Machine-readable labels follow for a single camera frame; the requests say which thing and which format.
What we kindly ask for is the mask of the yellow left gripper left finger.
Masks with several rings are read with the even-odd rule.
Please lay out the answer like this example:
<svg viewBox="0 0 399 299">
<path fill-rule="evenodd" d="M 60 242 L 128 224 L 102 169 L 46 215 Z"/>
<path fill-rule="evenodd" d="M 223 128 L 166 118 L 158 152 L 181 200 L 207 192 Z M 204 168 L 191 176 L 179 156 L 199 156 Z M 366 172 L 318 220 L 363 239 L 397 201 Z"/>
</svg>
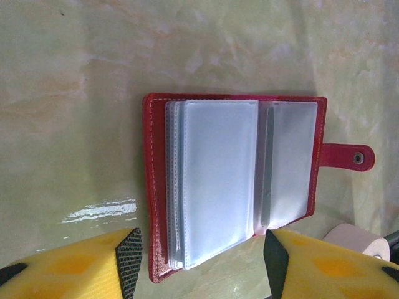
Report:
<svg viewBox="0 0 399 299">
<path fill-rule="evenodd" d="M 1 269 L 1 298 L 133 298 L 142 256 L 139 228 L 40 252 Z"/>
</svg>

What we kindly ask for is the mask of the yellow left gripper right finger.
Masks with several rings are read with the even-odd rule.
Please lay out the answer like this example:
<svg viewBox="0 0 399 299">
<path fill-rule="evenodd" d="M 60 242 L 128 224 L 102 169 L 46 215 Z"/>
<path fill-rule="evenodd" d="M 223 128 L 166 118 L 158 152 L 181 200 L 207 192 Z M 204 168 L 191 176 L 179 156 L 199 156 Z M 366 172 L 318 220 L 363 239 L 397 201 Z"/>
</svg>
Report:
<svg viewBox="0 0 399 299">
<path fill-rule="evenodd" d="M 398 298 L 398 265 L 290 230 L 268 230 L 273 298 Z"/>
</svg>

